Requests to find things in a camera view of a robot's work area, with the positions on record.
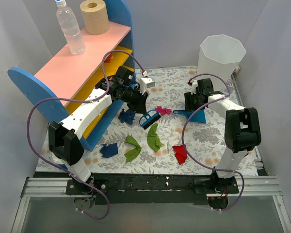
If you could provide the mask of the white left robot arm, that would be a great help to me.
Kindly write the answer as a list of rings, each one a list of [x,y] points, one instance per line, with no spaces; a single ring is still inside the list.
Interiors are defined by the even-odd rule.
[[[94,187],[91,172],[82,156],[84,148],[80,142],[85,130],[114,101],[121,100],[137,114],[146,114],[147,88],[154,81],[144,71],[142,77],[132,81],[133,73],[120,67],[111,78],[102,79],[92,90],[85,103],[60,123],[53,122],[48,128],[48,147],[53,157],[58,158],[67,170],[79,180],[77,189],[89,194]]]

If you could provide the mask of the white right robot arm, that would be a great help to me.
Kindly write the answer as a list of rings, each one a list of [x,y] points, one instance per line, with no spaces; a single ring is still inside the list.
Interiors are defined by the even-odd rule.
[[[220,162],[205,178],[194,179],[196,193],[220,193],[236,189],[235,172],[242,159],[261,143],[258,112],[230,101],[222,92],[215,91],[211,79],[189,81],[192,89],[184,94],[185,111],[192,114],[206,107],[225,119],[226,148]]]

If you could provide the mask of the blue hand brush black bristles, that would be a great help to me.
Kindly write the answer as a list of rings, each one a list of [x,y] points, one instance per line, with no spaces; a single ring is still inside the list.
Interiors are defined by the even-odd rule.
[[[161,118],[160,113],[157,110],[152,109],[152,110],[149,110],[142,117],[140,117],[139,124],[144,130],[146,130],[148,127],[150,127],[153,123],[155,123],[160,118]]]

